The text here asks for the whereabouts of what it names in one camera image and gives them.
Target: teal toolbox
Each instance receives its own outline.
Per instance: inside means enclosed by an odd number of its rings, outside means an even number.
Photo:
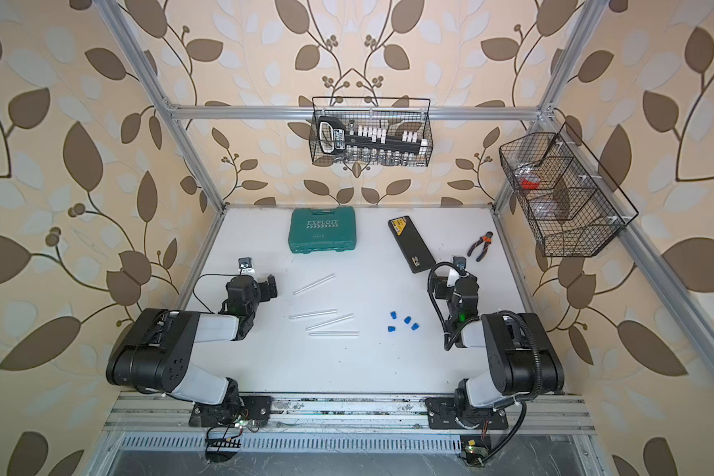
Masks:
[[[288,247],[292,253],[355,249],[357,227],[351,206],[332,209],[297,208],[291,217]]]

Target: clear plastic rod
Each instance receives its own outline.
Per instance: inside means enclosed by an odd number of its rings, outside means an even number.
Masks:
[[[359,330],[315,330],[310,332],[310,336],[313,338],[357,338]]]
[[[337,314],[338,309],[324,309],[323,311],[302,312],[301,314],[289,315],[289,319],[314,318],[319,315]]]
[[[306,290],[310,290],[314,288],[314,286],[319,286],[320,284],[323,284],[326,281],[333,280],[333,278],[336,277],[336,274],[329,274],[328,276],[325,276],[322,280],[317,280],[313,282],[312,284],[307,284],[305,287],[301,288],[300,290],[295,290],[294,291],[294,296],[299,294],[300,292],[304,292]]]
[[[335,324],[336,322],[348,321],[349,319],[351,319],[353,317],[355,317],[355,315],[353,315],[353,314],[344,314],[343,316],[341,316],[339,318],[333,318],[333,319],[329,319],[327,321],[318,322],[317,324],[313,324],[310,327],[308,327],[307,330],[322,328],[323,326]]]

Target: wallpaper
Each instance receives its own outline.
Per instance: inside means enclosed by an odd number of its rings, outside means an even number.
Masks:
[[[535,106],[577,0],[122,0],[175,104]]]
[[[714,0],[611,1],[557,116],[714,319]],[[621,243],[550,259],[515,200],[504,220],[619,476],[714,474],[714,380]]]
[[[714,320],[714,0],[608,12],[559,109]]]
[[[523,131],[518,121],[436,121],[428,167],[347,166],[327,156],[312,164],[305,121],[258,122],[194,120],[189,129],[232,205],[492,203],[505,179],[497,147]]]
[[[0,0],[0,474],[84,467],[117,337],[215,216],[89,6]]]

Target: black wire basket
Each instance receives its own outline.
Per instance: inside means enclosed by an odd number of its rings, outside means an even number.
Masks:
[[[434,147],[430,106],[421,98],[314,97],[312,163],[428,167]]]
[[[593,257],[639,213],[591,151],[598,171],[581,164],[570,147],[576,134],[566,135],[565,128],[503,144],[500,163],[543,256]],[[601,183],[618,191],[633,211],[614,205]]]

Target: pliers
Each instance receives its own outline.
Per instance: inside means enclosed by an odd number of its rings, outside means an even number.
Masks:
[[[492,232],[487,232],[486,235],[482,236],[479,238],[479,241],[476,243],[473,243],[470,248],[468,248],[468,256],[470,256],[474,250],[476,249],[477,246],[480,244],[484,243],[484,249],[481,250],[481,254],[479,255],[478,258],[476,258],[476,262],[478,263],[479,261],[484,259],[484,255],[486,252],[489,250],[489,243],[492,243]]]

